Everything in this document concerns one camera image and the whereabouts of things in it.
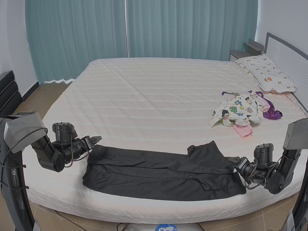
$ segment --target curtain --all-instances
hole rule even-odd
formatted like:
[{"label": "curtain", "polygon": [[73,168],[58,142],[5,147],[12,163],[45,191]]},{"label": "curtain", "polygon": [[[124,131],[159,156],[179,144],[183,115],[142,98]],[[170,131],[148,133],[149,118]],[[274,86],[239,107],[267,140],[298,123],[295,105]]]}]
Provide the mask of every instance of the curtain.
[{"label": "curtain", "polygon": [[124,0],[26,0],[39,84],[75,79],[99,58],[127,57]]},{"label": "curtain", "polygon": [[254,39],[258,0],[126,0],[130,57],[228,61]]}]

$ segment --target floor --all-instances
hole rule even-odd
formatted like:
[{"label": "floor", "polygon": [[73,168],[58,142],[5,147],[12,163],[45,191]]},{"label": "floor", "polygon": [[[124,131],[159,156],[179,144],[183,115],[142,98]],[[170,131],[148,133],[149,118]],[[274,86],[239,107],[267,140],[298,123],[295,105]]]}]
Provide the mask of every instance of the floor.
[{"label": "floor", "polygon": [[[41,118],[45,116],[51,105],[57,100],[69,84],[45,83],[39,86],[31,96],[15,111],[38,111]],[[202,222],[200,225],[205,231],[279,231],[289,211],[296,202],[297,194],[267,206],[253,213],[224,220]],[[71,222],[60,217],[54,210],[30,203],[34,217],[38,220],[42,231],[79,231],[82,230]],[[116,231],[118,223],[90,220],[78,216],[61,213],[62,216],[78,224],[88,231]],[[14,225],[8,213],[2,195],[0,195],[0,230],[13,231]]]}]

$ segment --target white bed sheet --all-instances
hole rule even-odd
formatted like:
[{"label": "white bed sheet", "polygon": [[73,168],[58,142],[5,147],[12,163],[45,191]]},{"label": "white bed sheet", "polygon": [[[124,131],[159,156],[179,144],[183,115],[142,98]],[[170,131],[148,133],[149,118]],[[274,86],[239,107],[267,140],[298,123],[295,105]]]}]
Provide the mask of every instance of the white bed sheet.
[{"label": "white bed sheet", "polygon": [[[236,63],[168,58],[95,60],[72,82],[43,119],[52,141],[52,124],[70,122],[78,136],[102,136],[101,145],[187,153],[194,144],[215,140],[225,156],[253,160],[256,145],[273,143],[273,160],[282,155],[287,126],[306,117],[291,94],[266,93],[280,120],[263,119],[253,135],[241,138],[232,127],[210,127],[210,117],[228,97],[223,91],[260,90]],[[232,218],[259,210],[300,190],[307,152],[302,151],[292,183],[278,195],[257,187],[231,198],[180,202],[108,195],[82,185],[87,160],[60,173],[40,167],[33,149],[23,152],[29,199],[85,218],[133,223],[192,223]]]}]

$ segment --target purple satin fabric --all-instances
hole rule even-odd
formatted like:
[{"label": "purple satin fabric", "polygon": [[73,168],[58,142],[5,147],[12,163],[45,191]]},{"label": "purple satin fabric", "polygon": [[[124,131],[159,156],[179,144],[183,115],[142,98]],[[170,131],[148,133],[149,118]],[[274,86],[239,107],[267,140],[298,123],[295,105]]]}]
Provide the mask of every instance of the purple satin fabric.
[{"label": "purple satin fabric", "polygon": [[[256,94],[259,94],[262,98],[264,98],[262,92],[257,91]],[[273,103],[271,101],[267,100],[266,98],[264,98],[264,99],[270,105],[270,109],[267,112],[263,113],[263,117],[270,119],[270,120],[278,120],[278,119],[282,118],[282,113],[279,110],[275,110]]]}]

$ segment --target white cartoon garment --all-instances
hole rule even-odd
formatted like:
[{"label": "white cartoon garment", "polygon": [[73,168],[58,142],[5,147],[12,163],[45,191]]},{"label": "white cartoon garment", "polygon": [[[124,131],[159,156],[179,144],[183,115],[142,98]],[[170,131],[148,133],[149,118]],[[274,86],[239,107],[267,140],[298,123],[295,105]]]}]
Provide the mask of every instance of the white cartoon garment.
[{"label": "white cartoon garment", "polygon": [[260,124],[263,118],[262,108],[266,106],[264,99],[255,91],[233,97],[220,103],[214,110],[210,125],[222,122],[225,126],[237,125],[240,127],[250,125],[250,122]]}]

